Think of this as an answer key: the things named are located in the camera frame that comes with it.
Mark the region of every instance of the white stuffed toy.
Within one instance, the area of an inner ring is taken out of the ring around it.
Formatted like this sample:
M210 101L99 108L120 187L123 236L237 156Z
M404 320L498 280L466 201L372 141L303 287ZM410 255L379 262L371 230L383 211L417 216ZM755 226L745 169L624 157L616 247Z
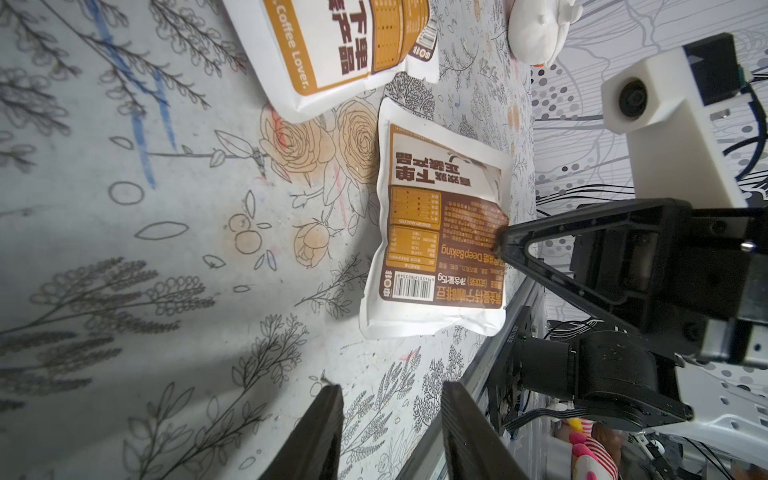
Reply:
M530 65L552 65L583 11L576 0L515 0L507 30L512 54Z

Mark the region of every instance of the wire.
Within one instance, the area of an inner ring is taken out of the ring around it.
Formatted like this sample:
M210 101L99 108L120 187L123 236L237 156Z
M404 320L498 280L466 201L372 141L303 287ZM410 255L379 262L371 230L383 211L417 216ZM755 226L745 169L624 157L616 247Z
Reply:
M717 455L715 455L715 452L713 452L713 451L712 451L712 449L711 449L711 448L709 448L709 446L707 446L707 444L706 444L706 443L702 443L701 445L702 445L704 448L706 448L706 449L707 449L707 451L708 451L709 453L711 453L711 454L712 454L712 456L715 458L715 460L717 460L717 463L719 463L719 464L720 464L720 466L721 466L721 467L723 467L723 470L724 470L725 472L728 472L728 469L727 469L727 468L725 468L725 464L723 464L723 462L720 460L720 457L718 457ZM728 472L728 477L729 477L729 478L733 478L733 475L731 475L731 474L730 474L730 472Z
M713 462L713 461L712 461L712 459L711 459L711 458L710 458L710 457L709 457L709 456L708 456L706 453L704 453L704 450L700 449L700 448L699 448L699 446L698 446L698 445L696 445L695 443L693 443L693 442L692 442L692 441L691 441L691 440L690 440L688 437L683 437L683 438L684 438L684 439L686 439L686 440L688 441L688 443L690 443L691 445L693 445L693 446L694 446L694 448L695 448L696 450L698 450L698 451L699 451L699 453L700 453L701 455L703 455L703 456L704 456L704 458L706 458L706 459L707 459L707 461L708 461L709 463L711 463L712 465L714 465L714 466L715 466L715 468L717 468L717 469L720 471L720 473L722 473L723 475L725 475L725 476L726 476L726 478L730 478L730 480L733 480L733 476L732 476L732 475L731 475L731 474L730 474L730 473L729 473L729 472L728 472L728 471L725 469L725 467L722 467L722 468L721 468L721 467L720 467L720 466L719 466L717 463Z
M550 410L550 409L536 409L531 410L530 412L526 412L523 415L520 415L518 418L504 423L504 428L509 432L509 435L512 435L515 433L515 430L521 428L523 425L527 424L531 420L537 419L539 417L548 416L552 417L554 419L572 419L574 417L583 417L584 415L587 415L587 409L573 409L573 410Z
M525 413L525 410L527 410L527 409L528 409L528 402L530 402L530 401L531 401L531 393L532 393L532 392L533 392L533 390L528 390L528 396L527 396L527 397L525 397L525 406L523 407L523 410L521 410L521 411L520 411L520 414L521 414L521 415L522 415L523 413Z
M739 143L733 144L730 147L723 150L723 155L728 155L736 150L739 150L741 147L746 147L747 145L755 144L759 139L760 137L752 137L752 138L747 138L746 140L742 140Z
M555 325L555 326L553 326L552 328L550 328L550 329L549 329L549 331L547 332L547 334L546 334L546 335L544 335L544 338L543 338L542 340L546 340L546 339L547 339L547 337L548 337L548 336L549 336L549 335L550 335L552 332L554 332L556 329L558 329L558 328L560 328L561 326L563 326L565 323L570 323L571 325L579 325L579 326L583 325L583 326L588 326L588 327L589 327L589 328L591 328L591 329L592 329L594 332L597 332L597 331L598 331L598 329L594 328L592 325L590 325L589 323L587 323L587 322L589 322L590 320L594 320L594 319L595 319L595 318L594 318L593 316L591 316L591 317L589 317L588 319L586 319L584 322L576 322L576 321L574 321L574 320L565 320L565 321L563 321L563 322L560 322L560 324L559 324L559 325Z
M760 155L763 154L763 149L765 149L766 146L766 137L768 137L768 129L766 129L766 112L763 110L763 106L760 103L760 99L757 98L757 94L755 93L754 89L752 89L752 85L746 84L746 87L742 89L742 92L745 94L748 93L752 96L750 108L752 109L752 113L755 115L755 120L757 120L757 146L755 147L755 152L752 154L752 159L750 162L746 164L744 170L736 175L736 180L743 179L752 171L753 168L755 168L757 161L760 159Z

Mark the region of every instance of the floral patterned tablecloth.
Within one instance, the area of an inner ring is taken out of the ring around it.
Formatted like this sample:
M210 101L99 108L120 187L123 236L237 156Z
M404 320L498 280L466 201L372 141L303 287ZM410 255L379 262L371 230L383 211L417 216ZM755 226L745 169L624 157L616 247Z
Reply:
M397 474L484 338L360 334L382 98L506 152L535 214L508 11L432 10L438 84L290 124L218 0L0 0L4 478L256 478L329 383L339 477Z

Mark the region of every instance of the plush toy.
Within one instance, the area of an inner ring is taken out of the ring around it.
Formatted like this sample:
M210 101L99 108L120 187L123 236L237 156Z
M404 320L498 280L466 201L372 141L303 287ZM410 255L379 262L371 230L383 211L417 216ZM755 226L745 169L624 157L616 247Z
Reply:
M618 468L600 442L580 432L571 432L568 439L576 458L573 480L618 480Z
M515 0L509 14L509 49L523 63L548 67L563 49L571 23L584 11L576 0Z

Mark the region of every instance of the robotic arm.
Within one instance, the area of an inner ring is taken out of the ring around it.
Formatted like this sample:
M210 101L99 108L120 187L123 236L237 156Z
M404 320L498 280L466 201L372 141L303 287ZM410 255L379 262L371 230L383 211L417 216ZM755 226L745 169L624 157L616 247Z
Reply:
M749 79L733 36L720 34L606 81L605 125L627 135L637 198L509 227L497 251L626 330L573 343L517 342L512 372L522 388L570 399L613 428L695 439L768 468L768 400L694 363L768 368L768 209L746 208L709 122L750 103L760 137L745 174L766 136ZM565 235L575 236L572 278L528 250ZM534 412L507 418L505 427Z

